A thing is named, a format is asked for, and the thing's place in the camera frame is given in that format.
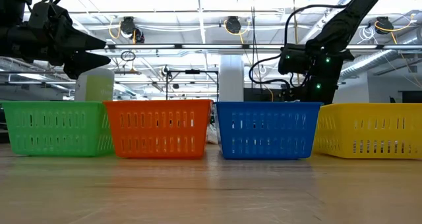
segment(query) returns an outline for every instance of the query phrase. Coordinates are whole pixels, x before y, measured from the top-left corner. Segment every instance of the blue basket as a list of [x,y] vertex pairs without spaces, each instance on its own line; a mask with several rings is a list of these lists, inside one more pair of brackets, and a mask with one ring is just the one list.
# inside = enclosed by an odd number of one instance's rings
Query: blue basket
[[218,102],[218,143],[226,159],[311,156],[321,103]]

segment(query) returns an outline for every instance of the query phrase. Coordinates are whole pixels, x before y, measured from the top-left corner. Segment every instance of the yellow basket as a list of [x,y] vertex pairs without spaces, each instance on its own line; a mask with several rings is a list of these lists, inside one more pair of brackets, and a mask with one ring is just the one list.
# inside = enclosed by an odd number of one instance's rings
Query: yellow basket
[[321,107],[314,152],[343,158],[422,158],[422,104],[345,103]]

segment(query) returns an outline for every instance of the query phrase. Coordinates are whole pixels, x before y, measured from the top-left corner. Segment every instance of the wooden table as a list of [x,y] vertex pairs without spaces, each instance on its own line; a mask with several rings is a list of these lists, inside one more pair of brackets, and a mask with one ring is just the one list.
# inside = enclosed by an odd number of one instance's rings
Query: wooden table
[[422,223],[422,161],[16,157],[0,223]]

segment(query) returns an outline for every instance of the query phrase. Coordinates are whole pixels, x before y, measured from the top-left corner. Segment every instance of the plastic basket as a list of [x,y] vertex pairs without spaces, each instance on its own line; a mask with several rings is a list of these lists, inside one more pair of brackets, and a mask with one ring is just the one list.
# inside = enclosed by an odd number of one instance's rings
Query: plastic basket
[[322,107],[315,151],[343,158],[422,158],[422,104]]
[[218,102],[218,140],[226,159],[311,155],[320,103]]
[[104,104],[119,157],[198,159],[204,155],[212,100]]
[[113,153],[106,109],[100,102],[4,101],[2,104],[15,154]]

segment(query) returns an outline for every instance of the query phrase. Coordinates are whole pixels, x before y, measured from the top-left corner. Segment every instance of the orange basket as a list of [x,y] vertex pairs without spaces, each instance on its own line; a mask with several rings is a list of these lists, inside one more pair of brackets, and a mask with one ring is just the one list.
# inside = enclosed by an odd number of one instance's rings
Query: orange basket
[[103,103],[119,157],[198,159],[204,155],[212,100]]

